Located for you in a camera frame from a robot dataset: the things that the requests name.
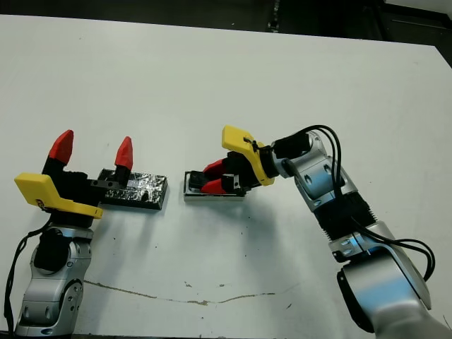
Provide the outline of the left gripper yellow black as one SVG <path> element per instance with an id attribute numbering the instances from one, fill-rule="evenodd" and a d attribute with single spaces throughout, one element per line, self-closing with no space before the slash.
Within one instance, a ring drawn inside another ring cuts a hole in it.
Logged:
<path id="1" fill-rule="evenodd" d="M 89 228 L 94 220 L 102 218 L 100 204 L 106 193 L 118 186 L 115 182 L 89 179 L 83 172 L 62 172 L 73 151 L 73 137 L 73 130 L 68 129 L 55 140 L 42 174 L 24 172 L 14 181 L 27 203 L 50 214 L 50 222 Z M 127 184 L 133 167 L 133 145 L 129 136 L 119 146 L 114 164 L 115 181 Z"/>

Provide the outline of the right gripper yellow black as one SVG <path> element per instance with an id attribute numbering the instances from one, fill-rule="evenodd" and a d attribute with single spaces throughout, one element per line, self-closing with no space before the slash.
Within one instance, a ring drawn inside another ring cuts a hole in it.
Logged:
<path id="1" fill-rule="evenodd" d="M 273 149 L 258 142 L 248 131 L 227 125 L 222 130 L 225 158 L 204 169 L 207 177 L 221 177 L 206 182 L 201 193 L 245 194 L 258 186 L 274 184 L 279 175 L 272 160 Z"/>

